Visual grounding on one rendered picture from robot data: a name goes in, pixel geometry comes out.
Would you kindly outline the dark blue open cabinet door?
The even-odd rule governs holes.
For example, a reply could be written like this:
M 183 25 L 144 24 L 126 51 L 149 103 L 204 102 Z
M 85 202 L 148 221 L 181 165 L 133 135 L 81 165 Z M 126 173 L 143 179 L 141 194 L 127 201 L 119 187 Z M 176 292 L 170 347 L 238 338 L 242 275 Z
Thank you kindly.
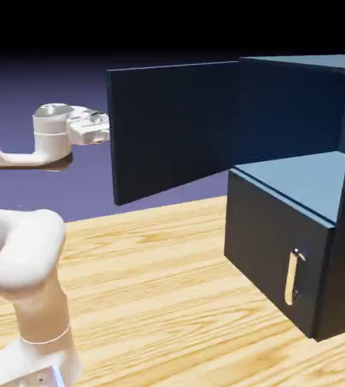
M 121 206 L 236 161 L 236 62 L 109 70 L 112 186 Z

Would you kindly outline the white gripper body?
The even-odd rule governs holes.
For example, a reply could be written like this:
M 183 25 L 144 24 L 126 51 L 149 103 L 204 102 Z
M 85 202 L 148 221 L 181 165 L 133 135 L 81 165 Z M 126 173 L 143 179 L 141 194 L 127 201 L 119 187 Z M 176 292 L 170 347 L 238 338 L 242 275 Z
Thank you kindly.
M 68 122 L 68 133 L 71 144 L 99 144 L 110 139 L 109 122 L 98 119 L 97 122 L 84 119 Z

